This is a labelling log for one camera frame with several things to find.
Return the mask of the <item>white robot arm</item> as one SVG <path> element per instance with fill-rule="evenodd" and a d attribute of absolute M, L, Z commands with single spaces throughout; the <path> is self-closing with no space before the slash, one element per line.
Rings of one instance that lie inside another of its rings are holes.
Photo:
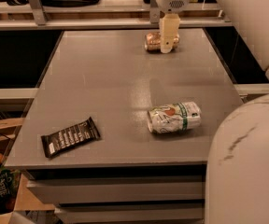
<path fill-rule="evenodd" d="M 269 80 L 269 0 L 216 0 Z M 209 151 L 205 224 L 269 224 L 269 94 L 239 106 Z"/>

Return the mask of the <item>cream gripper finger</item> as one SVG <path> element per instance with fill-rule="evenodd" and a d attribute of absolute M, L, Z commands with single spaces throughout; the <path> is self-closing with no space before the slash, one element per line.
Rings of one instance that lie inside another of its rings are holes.
<path fill-rule="evenodd" d="M 161 53 L 172 50 L 179 24 L 180 18 L 176 13 L 167 13 L 160 19 Z"/>

